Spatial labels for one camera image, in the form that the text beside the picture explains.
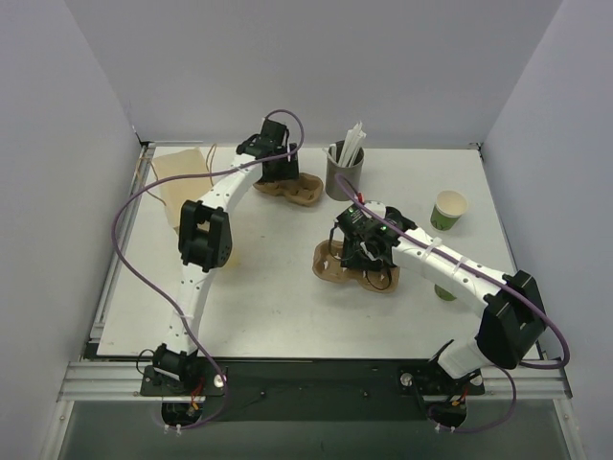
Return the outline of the green paper coffee cup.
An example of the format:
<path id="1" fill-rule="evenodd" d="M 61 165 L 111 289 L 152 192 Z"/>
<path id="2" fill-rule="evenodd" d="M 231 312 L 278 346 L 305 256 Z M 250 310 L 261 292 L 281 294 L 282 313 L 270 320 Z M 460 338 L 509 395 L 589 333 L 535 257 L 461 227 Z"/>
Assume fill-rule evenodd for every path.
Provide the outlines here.
<path id="1" fill-rule="evenodd" d="M 434 285 L 434 291 L 436 295 L 445 302 L 453 302 L 457 299 L 451 292 L 446 289 L 440 287 L 439 285 Z"/>

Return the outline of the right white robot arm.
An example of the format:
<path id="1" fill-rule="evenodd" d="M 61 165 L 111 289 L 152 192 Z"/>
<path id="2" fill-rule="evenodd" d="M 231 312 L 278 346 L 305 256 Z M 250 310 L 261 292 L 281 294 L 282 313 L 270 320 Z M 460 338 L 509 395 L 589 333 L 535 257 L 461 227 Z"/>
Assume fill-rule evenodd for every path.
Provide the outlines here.
<path id="1" fill-rule="evenodd" d="M 350 255 L 411 270 L 469 307 L 480 319 L 478 331 L 452 339 L 434 356 L 458 380 L 485 366 L 514 369 L 545 329 L 527 307 L 541 309 L 537 290 L 524 272 L 514 275 L 475 263 L 430 236 L 397 209 L 370 215 L 352 205 L 335 218 L 350 243 Z"/>

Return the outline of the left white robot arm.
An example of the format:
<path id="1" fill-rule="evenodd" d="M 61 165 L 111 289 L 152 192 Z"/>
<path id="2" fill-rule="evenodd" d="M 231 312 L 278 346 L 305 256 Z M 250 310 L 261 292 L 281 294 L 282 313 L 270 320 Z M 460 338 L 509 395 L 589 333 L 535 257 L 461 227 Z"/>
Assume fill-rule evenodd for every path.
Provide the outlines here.
<path id="1" fill-rule="evenodd" d="M 153 369 L 175 394 L 193 389 L 199 330 L 204 305 L 217 270 L 229 260 L 233 249 L 230 215 L 255 183 L 265 178 L 298 176 L 298 146 L 289 142 L 286 125 L 266 118 L 261 131 L 238 145 L 231 172 L 197 200 L 181 208 L 178 249 L 182 275 L 177 308 L 167 335 L 153 355 Z"/>

